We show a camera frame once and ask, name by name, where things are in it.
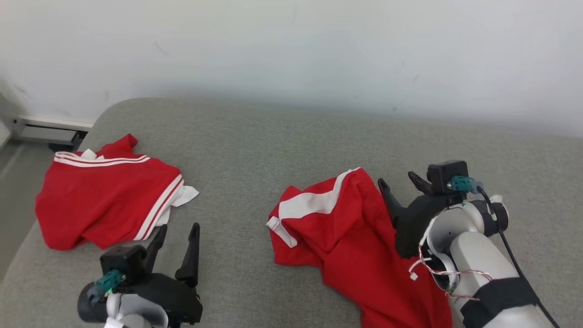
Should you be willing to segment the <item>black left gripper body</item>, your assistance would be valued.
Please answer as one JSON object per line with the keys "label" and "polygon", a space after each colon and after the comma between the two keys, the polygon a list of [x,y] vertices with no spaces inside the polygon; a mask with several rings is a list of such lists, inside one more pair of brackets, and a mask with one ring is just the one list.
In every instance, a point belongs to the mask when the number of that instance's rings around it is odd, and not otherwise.
{"label": "black left gripper body", "polygon": [[199,323],[203,305],[184,282],[161,273],[146,274],[132,284],[119,285],[109,296],[109,324],[123,326],[181,326]]}

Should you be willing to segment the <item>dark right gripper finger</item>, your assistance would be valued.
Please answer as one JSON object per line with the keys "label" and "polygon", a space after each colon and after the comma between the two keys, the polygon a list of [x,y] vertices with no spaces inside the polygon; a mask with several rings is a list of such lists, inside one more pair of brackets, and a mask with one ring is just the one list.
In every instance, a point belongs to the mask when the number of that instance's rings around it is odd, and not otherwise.
{"label": "dark right gripper finger", "polygon": [[414,171],[408,171],[408,178],[418,191],[422,192],[424,195],[432,194],[432,184],[429,181],[425,180]]}
{"label": "dark right gripper finger", "polygon": [[390,186],[382,178],[378,179],[378,189],[381,193],[385,206],[387,207],[387,212],[391,220],[391,224],[393,228],[396,229],[398,228],[399,219],[406,211],[406,208],[399,203],[399,201],[392,194]]}

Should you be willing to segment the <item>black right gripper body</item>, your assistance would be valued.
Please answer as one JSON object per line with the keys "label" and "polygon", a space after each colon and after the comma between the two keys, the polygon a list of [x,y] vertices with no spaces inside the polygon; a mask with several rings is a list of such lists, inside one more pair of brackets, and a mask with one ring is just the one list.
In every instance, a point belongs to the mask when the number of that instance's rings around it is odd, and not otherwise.
{"label": "black right gripper body", "polygon": [[429,223],[442,210],[466,200],[465,193],[421,195],[408,207],[394,206],[395,249],[402,259],[419,254],[418,245]]}

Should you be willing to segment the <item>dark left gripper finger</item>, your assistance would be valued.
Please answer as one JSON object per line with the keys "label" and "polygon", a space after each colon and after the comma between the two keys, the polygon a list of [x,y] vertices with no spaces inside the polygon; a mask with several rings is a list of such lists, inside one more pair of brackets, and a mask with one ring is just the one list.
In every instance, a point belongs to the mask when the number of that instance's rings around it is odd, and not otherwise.
{"label": "dark left gripper finger", "polygon": [[158,232],[148,245],[146,249],[146,256],[144,258],[144,269],[146,273],[152,273],[158,251],[162,248],[164,240],[166,239],[168,226],[164,224],[160,226]]}
{"label": "dark left gripper finger", "polygon": [[198,285],[199,272],[199,241],[200,225],[193,223],[188,235],[188,247],[184,255],[181,267],[175,272],[175,279],[184,282],[190,288]]}

